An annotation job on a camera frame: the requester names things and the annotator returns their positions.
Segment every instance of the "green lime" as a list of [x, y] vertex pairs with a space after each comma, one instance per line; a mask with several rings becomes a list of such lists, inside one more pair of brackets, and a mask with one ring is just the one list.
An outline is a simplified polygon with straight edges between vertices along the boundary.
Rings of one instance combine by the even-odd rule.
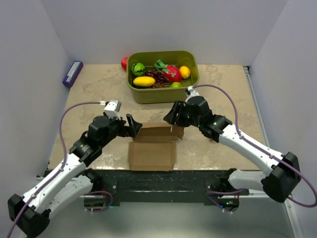
[[173, 82], [170, 85], [170, 88], [180, 88], [180, 87], [182, 87], [182, 85], [179, 82]]

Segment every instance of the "wire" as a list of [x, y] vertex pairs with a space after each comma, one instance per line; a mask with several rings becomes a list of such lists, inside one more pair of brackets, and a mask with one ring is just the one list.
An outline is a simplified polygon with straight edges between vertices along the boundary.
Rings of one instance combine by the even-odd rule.
[[64, 159], [62, 162], [62, 165], [60, 167], [60, 170], [58, 170], [49, 180], [47, 180], [42, 186], [40, 186], [33, 194], [33, 196], [30, 197], [29, 200], [27, 200], [27, 202], [24, 204], [24, 206], [22, 207], [22, 209], [19, 211], [18, 215], [15, 217], [12, 226], [10, 227], [10, 230], [8, 232], [8, 234], [6, 235], [6, 238], [10, 238], [10, 236], [12, 235], [12, 232], [14, 230], [14, 227], [16, 226], [18, 220], [20, 219], [20, 217], [22, 216], [23, 212], [25, 211], [25, 209], [28, 207], [28, 205], [30, 204], [30, 202], [36, 197], [37, 194], [40, 193], [40, 191], [42, 191], [53, 179], [55, 179], [59, 173], [63, 170], [63, 168], [66, 165], [67, 162], [67, 150], [66, 150], [66, 145], [65, 145], [65, 141], [63, 138], [63, 134], [61, 131], [61, 126], [62, 126], [62, 122], [63, 119], [66, 115], [67, 112], [69, 112], [71, 109], [77, 107], [77, 106], [81, 106], [81, 105], [86, 105], [86, 104], [100, 104], [100, 102], [83, 102], [83, 103], [77, 103], [71, 107], [69, 107], [68, 109], [66, 109], [66, 111], [63, 113], [60, 121], [59, 121], [59, 128], [58, 128], [58, 132], [59, 132], [59, 137], [60, 137], [60, 141], [61, 141], [61, 145], [63, 147], [63, 153], [64, 153]]
[[[216, 192], [216, 191], [209, 191], [207, 192], [207, 195], [210, 195], [210, 194], [216, 194], [216, 195], [234, 195], [234, 194], [237, 194], [237, 193], [240, 193], [240, 192], [243, 192], [245, 191], [245, 189], [240, 189], [240, 190], [236, 190], [236, 191], [233, 191], [233, 192]], [[221, 207], [221, 205], [219, 203], [217, 203], [215, 200], [213, 200], [211, 197], [208, 196], [208, 199], [214, 204], [216, 205], [218, 208], [222, 209], [223, 212], [229, 212], [229, 213], [232, 213], [231, 211], [229, 211], [228, 209], [224, 208], [224, 207]]]
[[[230, 102], [231, 102], [231, 104], [233, 106], [233, 109], [234, 109], [235, 127], [236, 127], [237, 134], [240, 136], [241, 139], [243, 139], [248, 144], [250, 144], [253, 147], [257, 148], [258, 150], [260, 150], [261, 152], [265, 153], [266, 155], [271, 156], [271, 154], [269, 152], [267, 152], [265, 149], [263, 149], [260, 146], [254, 144], [253, 142], [249, 141], [248, 139], [246, 139], [241, 134], [241, 131], [240, 131], [239, 126], [238, 126], [238, 110], [237, 110], [237, 107], [234, 104], [234, 102], [233, 102], [232, 98], [230, 97], [230, 95], [226, 91], [224, 91], [222, 88], [219, 88], [218, 86], [215, 86], [215, 85], [212, 85], [212, 84], [201, 84], [201, 85], [198, 85], [198, 86], [194, 86], [194, 88], [200, 88], [200, 87], [212, 87], [212, 88], [216, 88], [216, 89], [220, 90], [222, 93], [224, 93], [227, 96], [227, 98], [230, 100]], [[308, 178], [305, 175], [303, 175], [300, 171], [298, 171], [297, 169], [295, 169], [294, 167], [292, 167], [291, 165], [286, 163], [285, 161], [280, 160], [279, 158], [277, 158], [274, 155], [272, 155], [272, 158], [275, 159], [276, 161], [278, 161], [279, 163], [283, 164], [284, 166], [286, 166], [290, 170], [292, 170], [294, 173], [296, 173], [298, 176], [300, 176], [307, 183], [307, 185], [313, 191], [313, 194], [315, 196], [315, 203], [313, 203], [313, 204], [304, 204], [304, 203], [301, 203], [301, 202], [298, 202], [298, 201], [294, 200], [292, 197], [288, 197], [288, 199], [291, 200], [292, 202], [302, 206], [302, 207], [316, 207], [317, 206], [317, 191], [314, 188], [313, 184], [308, 180]]]
[[87, 210], [89, 211], [92, 211], [92, 212], [102, 212], [102, 211], [105, 211], [107, 210], [113, 203], [113, 196], [111, 193], [107, 192], [107, 191], [95, 191], [95, 192], [89, 192], [87, 193], [86, 195], [92, 195], [92, 194], [97, 194], [97, 193], [102, 193], [102, 194], [106, 194], [110, 197], [110, 203], [107, 205], [107, 206], [103, 206], [101, 209], [90, 209], [90, 208], [87, 208]]
[[104, 193], [103, 196], [104, 196], [104, 204], [103, 204], [103, 207], [104, 207], [106, 205], [106, 202], [107, 202], [107, 195]]

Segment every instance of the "green plastic bin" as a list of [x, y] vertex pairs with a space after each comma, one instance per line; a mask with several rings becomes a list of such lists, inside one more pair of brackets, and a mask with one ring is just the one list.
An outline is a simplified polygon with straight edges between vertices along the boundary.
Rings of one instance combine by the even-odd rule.
[[[131, 72], [132, 64], [142, 63], [146, 70], [156, 69], [154, 64], [161, 60], [165, 64], [172, 64], [180, 68], [186, 66], [190, 69], [191, 76], [183, 79], [181, 88], [151, 88], [137, 89], [132, 87], [135, 76]], [[199, 82], [198, 69], [195, 57], [188, 51], [159, 51], [159, 52], [140, 52], [131, 55], [127, 65], [127, 84], [131, 89], [133, 99], [140, 104], [146, 103], [169, 103], [176, 100], [186, 99], [185, 88], [197, 85]]]

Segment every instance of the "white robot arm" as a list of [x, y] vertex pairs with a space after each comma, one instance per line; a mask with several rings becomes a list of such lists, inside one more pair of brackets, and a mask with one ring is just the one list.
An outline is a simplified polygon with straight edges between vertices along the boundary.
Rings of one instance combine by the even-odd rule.
[[[125, 126], [126, 121], [119, 115], [119, 101], [103, 103], [106, 105], [104, 115], [94, 118], [88, 131], [70, 148], [66, 161], [61, 162], [34, 188], [22, 196], [15, 194], [8, 200], [10, 219], [29, 238], [42, 233], [58, 211], [98, 186], [98, 175], [86, 169], [109, 142], [117, 136], [135, 137], [139, 133], [142, 124], [134, 121], [130, 114], [126, 115], [129, 126]], [[82, 175], [74, 178], [84, 170]]]
[[211, 186], [211, 191], [230, 191], [235, 189], [254, 189], [264, 191], [277, 202], [284, 202], [301, 177], [280, 161], [299, 169], [297, 157], [288, 152], [272, 150], [246, 135], [230, 120], [215, 115], [207, 101], [191, 86], [186, 90], [185, 102], [176, 101], [171, 111], [164, 117], [169, 124], [196, 126], [207, 138], [230, 147], [254, 163], [260, 171], [230, 170], [225, 182], [219, 181]]

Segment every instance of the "purple eraser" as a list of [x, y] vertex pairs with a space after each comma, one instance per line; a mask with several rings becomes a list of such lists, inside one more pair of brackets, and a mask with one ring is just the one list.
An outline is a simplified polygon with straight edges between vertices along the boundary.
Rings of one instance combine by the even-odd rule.
[[66, 87], [71, 88], [73, 86], [83, 66], [84, 65], [81, 61], [74, 61], [72, 67], [70, 68], [67, 75], [63, 79], [63, 84]]

